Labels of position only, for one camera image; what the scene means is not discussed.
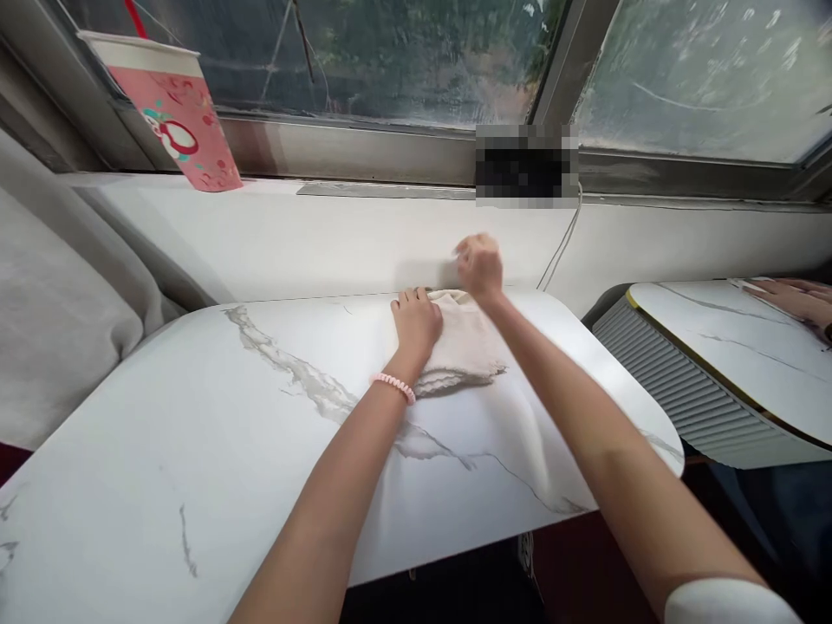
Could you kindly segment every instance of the pixelated blur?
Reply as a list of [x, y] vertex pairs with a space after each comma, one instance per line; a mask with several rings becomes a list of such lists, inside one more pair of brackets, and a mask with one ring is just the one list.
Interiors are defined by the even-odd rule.
[[572, 126], [477, 126], [476, 185], [478, 205], [574, 207], [564, 201], [579, 195]]

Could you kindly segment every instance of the window glass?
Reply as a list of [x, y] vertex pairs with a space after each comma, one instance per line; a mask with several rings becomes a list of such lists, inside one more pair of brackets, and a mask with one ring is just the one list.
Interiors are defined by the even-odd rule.
[[[526, 119], [565, 3], [137, 2], [152, 39], [202, 53], [220, 110], [462, 128]], [[135, 35], [122, 0], [62, 4], [80, 29]]]
[[795, 163], [830, 110], [827, 0], [621, 0], [576, 122], [588, 147]]

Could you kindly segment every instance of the pink paper cup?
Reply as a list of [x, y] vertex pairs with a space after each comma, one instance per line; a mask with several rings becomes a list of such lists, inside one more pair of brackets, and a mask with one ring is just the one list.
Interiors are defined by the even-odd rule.
[[107, 66], [195, 189], [220, 192], [243, 185], [199, 68], [199, 52], [88, 30], [78, 36]]

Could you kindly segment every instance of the wrist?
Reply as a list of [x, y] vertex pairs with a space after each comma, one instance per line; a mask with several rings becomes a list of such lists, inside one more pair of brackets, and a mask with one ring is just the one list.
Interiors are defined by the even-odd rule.
[[424, 349], [399, 348], [384, 367], [384, 373], [413, 387], [425, 368], [431, 352]]
[[492, 292], [475, 295], [474, 301], [487, 316], [491, 316], [494, 311], [508, 301], [508, 298], [502, 290], [493, 290]]

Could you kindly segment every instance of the white marble tabletop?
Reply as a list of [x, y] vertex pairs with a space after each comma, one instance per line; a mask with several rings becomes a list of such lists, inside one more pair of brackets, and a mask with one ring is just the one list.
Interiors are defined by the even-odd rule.
[[640, 283], [628, 295], [761, 407], [832, 445], [832, 351], [809, 328], [727, 280]]
[[[679, 475], [673, 424], [621, 364], [556, 299], [510, 297]], [[0, 621], [225, 622], [393, 352], [390, 298], [217, 306], [145, 341], [0, 489]], [[408, 410], [351, 584], [596, 508], [507, 357], [493, 385]]]

